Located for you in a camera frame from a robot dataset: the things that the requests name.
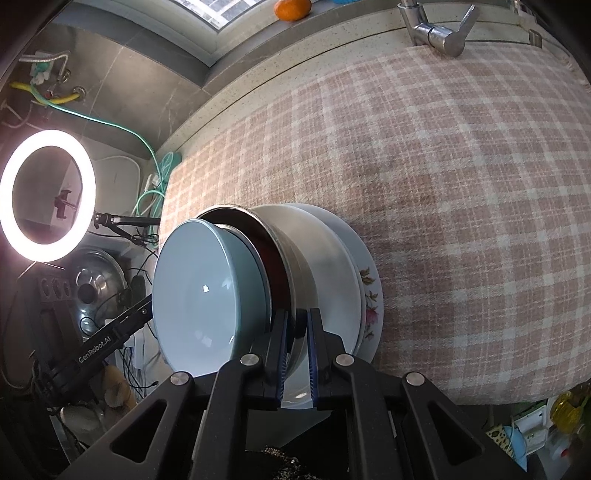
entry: yellow hose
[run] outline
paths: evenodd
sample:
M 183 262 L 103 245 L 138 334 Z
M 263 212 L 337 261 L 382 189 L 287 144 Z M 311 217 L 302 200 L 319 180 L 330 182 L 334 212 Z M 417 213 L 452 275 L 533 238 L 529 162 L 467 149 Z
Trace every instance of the yellow hose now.
M 25 92 L 29 92 L 31 95 L 33 94 L 31 91 L 31 85 L 29 85 L 28 83 L 11 82 L 10 86 L 12 88 L 16 88 L 17 90 L 23 90 Z M 79 93 L 72 93 L 72 94 L 67 95 L 65 97 L 52 98 L 51 100 L 48 100 L 48 102 L 51 102 L 54 105 L 61 105 L 62 103 L 68 103 L 68 102 L 71 102 L 72 100 L 76 100 L 79 97 L 80 97 Z

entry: flower pattern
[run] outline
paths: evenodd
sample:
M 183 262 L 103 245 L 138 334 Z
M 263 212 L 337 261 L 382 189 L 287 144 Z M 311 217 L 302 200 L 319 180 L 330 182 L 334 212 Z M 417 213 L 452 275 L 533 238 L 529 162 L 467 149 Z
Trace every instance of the flower pattern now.
M 369 267 L 359 270 L 361 280 L 365 286 L 369 286 L 375 282 L 375 279 L 369 276 Z M 370 289 L 365 292 L 366 314 L 365 314 L 365 332 L 363 333 L 364 340 L 371 340 L 374 337 L 373 326 L 378 321 L 378 294 L 373 293 Z

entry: checkered tablecloth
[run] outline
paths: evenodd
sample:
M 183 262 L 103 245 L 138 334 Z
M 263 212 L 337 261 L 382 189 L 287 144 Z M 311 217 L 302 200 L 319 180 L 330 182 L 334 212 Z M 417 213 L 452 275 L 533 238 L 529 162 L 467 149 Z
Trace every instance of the checkered tablecloth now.
M 375 258 L 374 364 L 461 403 L 591 376 L 591 98 L 546 51 L 428 47 L 286 92 L 185 158 L 161 241 L 215 203 L 303 202 Z

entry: glowing white ring light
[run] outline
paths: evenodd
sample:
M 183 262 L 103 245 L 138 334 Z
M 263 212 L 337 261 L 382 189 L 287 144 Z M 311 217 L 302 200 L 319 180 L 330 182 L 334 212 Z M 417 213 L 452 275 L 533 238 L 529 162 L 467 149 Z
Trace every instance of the glowing white ring light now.
M 47 245 L 37 244 L 23 234 L 12 207 L 12 190 L 18 171 L 29 155 L 43 147 L 59 147 L 68 152 L 82 178 L 82 194 L 72 228 L 57 242 Z M 23 257 L 36 262 L 50 262 L 66 256 L 80 243 L 92 221 L 95 200 L 95 172 L 82 144 L 65 132 L 43 130 L 21 143 L 8 160 L 0 180 L 0 223 L 8 242 Z

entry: blue bowl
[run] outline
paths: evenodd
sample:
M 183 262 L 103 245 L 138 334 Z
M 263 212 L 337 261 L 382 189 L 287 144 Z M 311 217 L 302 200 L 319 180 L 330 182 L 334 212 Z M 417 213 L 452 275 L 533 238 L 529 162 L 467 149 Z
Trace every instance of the blue bowl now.
M 158 341 L 175 371 L 219 370 L 265 332 L 267 297 L 248 247 L 205 220 L 175 228 L 158 256 L 152 310 Z

